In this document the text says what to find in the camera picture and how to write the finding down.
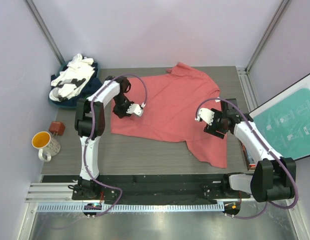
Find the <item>table surface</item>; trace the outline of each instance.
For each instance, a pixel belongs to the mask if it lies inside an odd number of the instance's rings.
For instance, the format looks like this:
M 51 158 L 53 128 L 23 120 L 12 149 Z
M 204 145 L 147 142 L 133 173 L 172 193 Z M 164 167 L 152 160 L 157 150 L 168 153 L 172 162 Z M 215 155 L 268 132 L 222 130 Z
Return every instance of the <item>table surface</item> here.
M 196 67 L 207 73 L 219 86 L 221 98 L 236 98 L 247 112 L 247 105 L 233 66 Z M 138 76 L 165 74 L 167 67 L 101 69 L 100 79 L 124 73 Z M 187 149 L 186 142 L 162 142 L 145 138 L 110 134 L 110 106 L 105 108 L 106 128 L 100 139 L 98 166 L 104 175 L 132 174 L 216 174 L 247 172 L 240 143 L 232 134 L 227 137 L 227 168 L 213 167 L 198 161 Z M 57 139 L 61 151 L 43 166 L 43 175 L 78 175 L 81 169 L 81 145 L 74 129 L 75 110 L 59 109 L 57 121 L 66 126 Z

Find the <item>pile of clothes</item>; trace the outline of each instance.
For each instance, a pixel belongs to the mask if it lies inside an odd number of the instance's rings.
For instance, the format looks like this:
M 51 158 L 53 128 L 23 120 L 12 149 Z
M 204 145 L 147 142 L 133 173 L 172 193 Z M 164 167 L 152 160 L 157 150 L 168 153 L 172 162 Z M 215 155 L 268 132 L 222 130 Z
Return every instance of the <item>pile of clothes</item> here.
M 49 99 L 56 105 L 75 107 L 79 98 L 90 96 L 102 86 L 93 58 L 77 54 L 64 68 L 58 76 L 51 76 Z

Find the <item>pink cloth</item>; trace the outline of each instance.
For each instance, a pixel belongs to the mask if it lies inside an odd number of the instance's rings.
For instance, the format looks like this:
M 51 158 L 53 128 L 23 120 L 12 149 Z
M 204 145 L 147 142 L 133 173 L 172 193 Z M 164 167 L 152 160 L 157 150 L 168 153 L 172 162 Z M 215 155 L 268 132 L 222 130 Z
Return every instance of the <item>pink cloth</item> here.
M 112 112 L 111 133 L 165 142 L 186 141 L 198 160 L 226 168 L 226 137 L 220 139 L 205 133 L 206 123 L 195 121 L 198 105 L 207 98 L 218 97 L 219 87 L 207 74 L 183 63 L 167 72 L 169 74 L 142 77 L 148 90 L 143 115 L 119 119 Z M 137 78 L 129 81 L 132 86 L 126 96 L 141 104 L 145 97 L 143 85 Z M 203 107 L 220 110 L 220 103 L 213 100 Z

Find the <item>green board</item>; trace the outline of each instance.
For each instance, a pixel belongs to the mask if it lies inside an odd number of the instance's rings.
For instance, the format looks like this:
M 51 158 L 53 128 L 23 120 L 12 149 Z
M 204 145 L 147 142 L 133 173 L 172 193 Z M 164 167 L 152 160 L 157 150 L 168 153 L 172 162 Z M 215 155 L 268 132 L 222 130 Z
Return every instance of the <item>green board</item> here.
M 257 129 L 285 158 L 310 155 L 310 90 L 301 88 L 254 117 Z

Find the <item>white mug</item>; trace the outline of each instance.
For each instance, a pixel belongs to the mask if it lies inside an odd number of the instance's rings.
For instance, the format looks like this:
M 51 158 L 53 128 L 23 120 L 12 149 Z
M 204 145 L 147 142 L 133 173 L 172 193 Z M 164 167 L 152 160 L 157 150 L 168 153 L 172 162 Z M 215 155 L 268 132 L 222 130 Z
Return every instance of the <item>white mug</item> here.
M 38 157 L 41 161 L 49 162 L 51 157 L 60 151 L 60 143 L 49 132 L 41 131 L 32 140 L 34 148 L 38 149 Z

